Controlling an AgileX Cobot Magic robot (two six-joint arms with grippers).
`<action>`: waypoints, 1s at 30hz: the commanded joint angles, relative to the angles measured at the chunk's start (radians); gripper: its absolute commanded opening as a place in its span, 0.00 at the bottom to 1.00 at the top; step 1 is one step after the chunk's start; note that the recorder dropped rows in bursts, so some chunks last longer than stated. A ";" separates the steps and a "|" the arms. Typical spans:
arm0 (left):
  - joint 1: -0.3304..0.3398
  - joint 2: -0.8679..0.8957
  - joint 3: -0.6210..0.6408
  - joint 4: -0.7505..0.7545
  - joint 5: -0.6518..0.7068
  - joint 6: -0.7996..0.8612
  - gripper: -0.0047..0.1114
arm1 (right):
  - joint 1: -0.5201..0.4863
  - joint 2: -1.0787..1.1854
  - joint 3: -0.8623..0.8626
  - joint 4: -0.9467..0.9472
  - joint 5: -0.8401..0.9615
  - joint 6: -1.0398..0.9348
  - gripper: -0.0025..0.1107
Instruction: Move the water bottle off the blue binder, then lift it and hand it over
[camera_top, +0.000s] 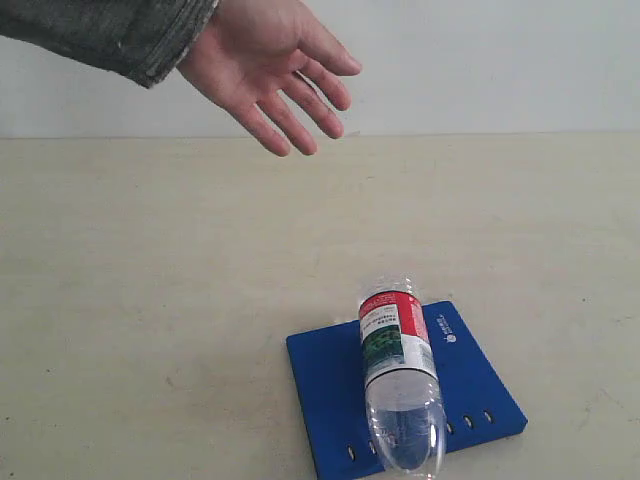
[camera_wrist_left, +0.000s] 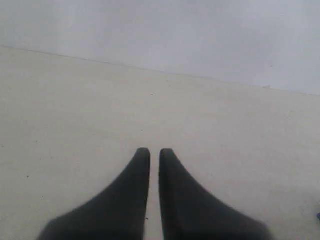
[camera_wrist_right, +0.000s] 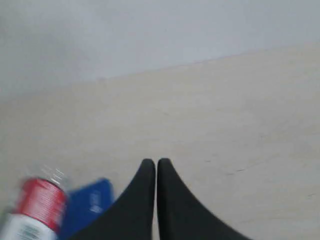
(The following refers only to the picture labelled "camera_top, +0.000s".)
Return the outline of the person's open bare hand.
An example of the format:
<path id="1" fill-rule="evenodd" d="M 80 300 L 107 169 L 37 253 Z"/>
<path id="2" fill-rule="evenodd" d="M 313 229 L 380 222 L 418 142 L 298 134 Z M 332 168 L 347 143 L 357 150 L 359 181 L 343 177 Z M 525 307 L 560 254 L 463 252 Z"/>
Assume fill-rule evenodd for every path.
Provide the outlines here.
<path id="1" fill-rule="evenodd" d="M 317 151 L 291 99 L 328 137 L 351 97 L 342 80 L 361 64 L 301 1 L 222 1 L 187 55 L 181 75 L 226 111 L 266 150 Z"/>

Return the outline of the grey knitted sleeve forearm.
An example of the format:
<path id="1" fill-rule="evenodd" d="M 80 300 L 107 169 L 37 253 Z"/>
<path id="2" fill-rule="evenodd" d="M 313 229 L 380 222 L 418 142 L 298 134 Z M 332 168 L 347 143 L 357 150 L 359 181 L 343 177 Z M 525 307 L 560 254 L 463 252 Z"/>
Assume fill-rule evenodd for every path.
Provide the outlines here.
<path id="1" fill-rule="evenodd" d="M 16 0 L 1 3 L 1 35 L 151 88 L 203 31 L 209 0 Z"/>

